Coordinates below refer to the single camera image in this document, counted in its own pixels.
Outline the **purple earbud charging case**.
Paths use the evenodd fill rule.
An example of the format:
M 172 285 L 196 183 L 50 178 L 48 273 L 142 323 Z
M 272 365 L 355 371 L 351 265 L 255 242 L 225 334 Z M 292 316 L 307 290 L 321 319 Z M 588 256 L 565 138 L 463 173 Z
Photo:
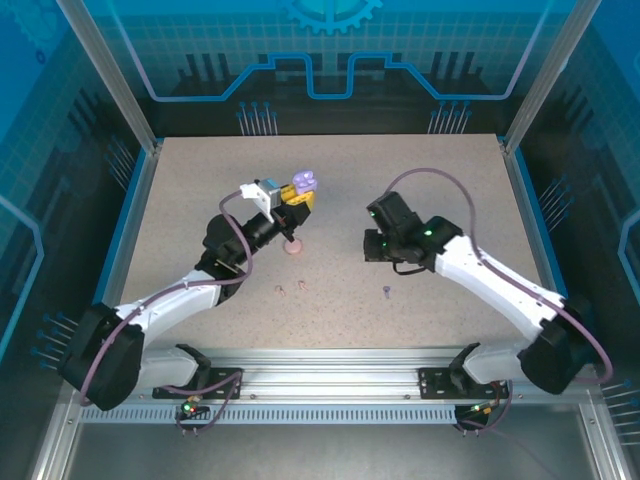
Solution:
M 311 170 L 297 172 L 292 178 L 292 184 L 297 195 L 315 191 L 318 187 L 318 181 Z

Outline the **left small LED board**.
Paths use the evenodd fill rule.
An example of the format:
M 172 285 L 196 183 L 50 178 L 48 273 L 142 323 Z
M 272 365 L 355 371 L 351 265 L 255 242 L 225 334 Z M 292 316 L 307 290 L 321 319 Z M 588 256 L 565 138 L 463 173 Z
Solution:
M 186 421 L 207 413 L 209 408 L 201 405 L 202 400 L 203 397 L 201 395 L 188 396 L 179 408 L 177 419 L 179 421 Z

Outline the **small led board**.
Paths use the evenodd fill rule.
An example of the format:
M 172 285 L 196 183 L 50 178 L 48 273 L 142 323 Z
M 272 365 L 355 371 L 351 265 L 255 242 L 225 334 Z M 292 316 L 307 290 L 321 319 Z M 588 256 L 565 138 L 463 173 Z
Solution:
M 201 405 L 202 400 L 203 397 L 201 395 L 188 396 L 179 408 L 177 419 L 179 421 L 186 421 L 207 413 L 209 408 Z
M 495 407 L 494 402 L 474 405 L 459 405 L 455 407 L 455 418 L 459 423 L 472 421 L 485 425 Z

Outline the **right small LED board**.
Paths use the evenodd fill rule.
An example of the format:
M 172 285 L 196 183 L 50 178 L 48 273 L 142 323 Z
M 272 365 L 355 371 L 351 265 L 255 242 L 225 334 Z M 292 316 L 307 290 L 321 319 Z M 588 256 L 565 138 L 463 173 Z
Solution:
M 472 421 L 485 425 L 495 407 L 494 402 L 474 405 L 459 405 L 455 407 L 455 418 L 459 423 Z

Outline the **grey metal base panel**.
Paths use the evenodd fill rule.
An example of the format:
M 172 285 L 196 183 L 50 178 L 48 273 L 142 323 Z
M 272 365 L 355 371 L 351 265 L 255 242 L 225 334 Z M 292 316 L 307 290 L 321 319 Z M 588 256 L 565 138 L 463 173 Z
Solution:
M 503 433 L 449 426 L 89 425 L 65 480 L 596 480 L 572 415 L 524 410 Z

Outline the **left aluminium side rail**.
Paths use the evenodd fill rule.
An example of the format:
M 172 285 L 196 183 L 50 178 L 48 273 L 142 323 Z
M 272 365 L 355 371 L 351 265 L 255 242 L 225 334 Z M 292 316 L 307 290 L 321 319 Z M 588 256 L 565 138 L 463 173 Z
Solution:
M 120 304 L 161 149 L 140 151 L 107 250 L 93 304 Z

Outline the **aluminium side rail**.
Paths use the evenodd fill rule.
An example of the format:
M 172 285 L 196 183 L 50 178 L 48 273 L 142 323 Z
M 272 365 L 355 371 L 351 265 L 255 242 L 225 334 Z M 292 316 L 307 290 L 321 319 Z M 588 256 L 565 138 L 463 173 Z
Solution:
M 519 149 L 504 153 L 503 157 L 541 285 L 567 297 L 567 286 L 525 159 Z
M 140 151 L 107 250 L 93 304 L 120 304 L 161 149 Z

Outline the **right aluminium side rail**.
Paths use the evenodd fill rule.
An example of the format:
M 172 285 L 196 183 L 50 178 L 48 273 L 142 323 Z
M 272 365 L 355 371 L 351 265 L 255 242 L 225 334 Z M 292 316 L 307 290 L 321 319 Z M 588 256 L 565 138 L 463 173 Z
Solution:
M 525 159 L 519 149 L 504 153 L 503 157 L 541 285 L 567 297 L 567 286 Z

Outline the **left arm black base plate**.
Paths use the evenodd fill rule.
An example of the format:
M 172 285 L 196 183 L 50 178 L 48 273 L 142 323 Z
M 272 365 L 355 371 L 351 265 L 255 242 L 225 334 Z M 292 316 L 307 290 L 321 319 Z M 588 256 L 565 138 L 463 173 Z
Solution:
M 187 384 L 179 386 L 179 389 L 188 391 L 202 390 L 224 382 L 224 384 L 218 388 L 201 394 L 201 397 L 206 400 L 224 400 L 234 384 L 234 380 L 230 379 L 230 377 L 237 372 L 242 374 L 243 370 L 240 368 L 211 368 L 207 373 L 203 370 L 197 371 L 194 377 Z M 162 400 L 185 400 L 187 395 L 163 388 L 154 388 L 152 390 L 152 397 Z

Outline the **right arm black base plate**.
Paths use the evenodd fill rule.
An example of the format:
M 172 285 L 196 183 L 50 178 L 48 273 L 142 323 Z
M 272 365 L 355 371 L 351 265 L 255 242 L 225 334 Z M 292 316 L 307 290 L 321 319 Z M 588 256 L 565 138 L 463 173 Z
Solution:
M 506 400 L 509 396 L 505 384 L 480 384 L 465 372 L 449 368 L 421 368 L 417 374 L 422 400 Z

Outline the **aluminium mounting rail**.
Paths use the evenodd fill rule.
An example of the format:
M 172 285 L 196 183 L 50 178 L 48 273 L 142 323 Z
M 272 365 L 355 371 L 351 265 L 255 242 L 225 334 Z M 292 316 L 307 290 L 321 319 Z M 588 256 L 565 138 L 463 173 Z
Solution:
M 417 371 L 421 368 L 448 368 L 463 350 L 453 348 L 400 349 L 209 349 L 196 350 L 211 368 L 240 368 L 226 397 L 248 402 L 284 404 L 396 403 L 471 404 L 488 400 L 422 400 Z M 531 403 L 578 403 L 585 397 L 579 384 L 568 387 L 561 396 L 551 396 L 528 380 L 512 380 L 515 397 Z M 224 384 L 202 390 L 179 388 L 172 392 L 201 395 Z M 134 395 L 153 389 L 133 392 Z

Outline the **left aluminium frame post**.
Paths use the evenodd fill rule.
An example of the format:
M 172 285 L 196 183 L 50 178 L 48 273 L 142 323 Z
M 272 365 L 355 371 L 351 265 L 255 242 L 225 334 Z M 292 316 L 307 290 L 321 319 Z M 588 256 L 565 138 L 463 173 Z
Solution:
M 136 140 L 147 154 L 155 155 L 158 152 L 155 134 L 84 2 L 55 1 Z

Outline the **aluminium frame post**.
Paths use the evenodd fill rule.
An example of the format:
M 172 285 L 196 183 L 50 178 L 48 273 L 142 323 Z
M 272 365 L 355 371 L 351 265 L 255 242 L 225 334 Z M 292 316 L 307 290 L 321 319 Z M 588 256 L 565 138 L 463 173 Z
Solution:
M 147 154 L 155 155 L 158 152 L 155 134 L 84 2 L 55 1 L 136 140 Z
M 525 134 L 566 68 L 602 0 L 576 0 L 503 141 L 505 158 L 514 158 Z

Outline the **right aluminium frame post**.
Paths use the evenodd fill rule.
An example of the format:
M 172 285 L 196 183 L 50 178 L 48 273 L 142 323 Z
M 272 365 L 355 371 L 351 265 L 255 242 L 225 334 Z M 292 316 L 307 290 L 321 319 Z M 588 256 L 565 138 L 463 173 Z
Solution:
M 566 68 L 602 0 L 576 0 L 503 141 L 505 158 L 514 158 L 525 134 Z

